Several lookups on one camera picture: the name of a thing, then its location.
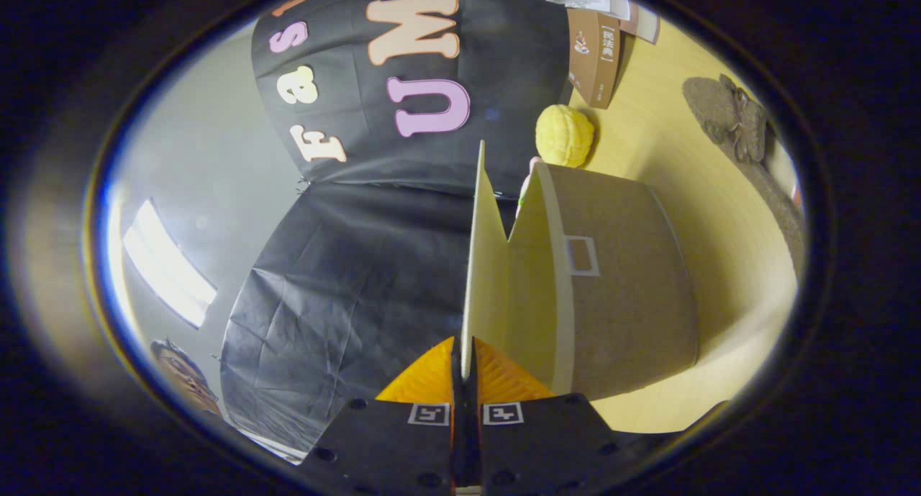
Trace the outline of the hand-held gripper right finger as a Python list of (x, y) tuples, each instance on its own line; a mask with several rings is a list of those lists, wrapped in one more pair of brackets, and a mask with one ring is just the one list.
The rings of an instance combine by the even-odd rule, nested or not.
[(469, 346), (464, 482), (484, 495), (587, 493), (626, 435), (585, 395), (555, 395), (484, 340)]

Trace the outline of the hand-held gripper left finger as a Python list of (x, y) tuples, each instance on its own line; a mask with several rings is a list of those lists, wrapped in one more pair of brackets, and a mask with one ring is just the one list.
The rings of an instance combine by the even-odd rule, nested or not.
[(463, 441), (456, 339), (415, 359), (377, 397), (346, 402), (297, 467), (323, 495), (454, 495)]

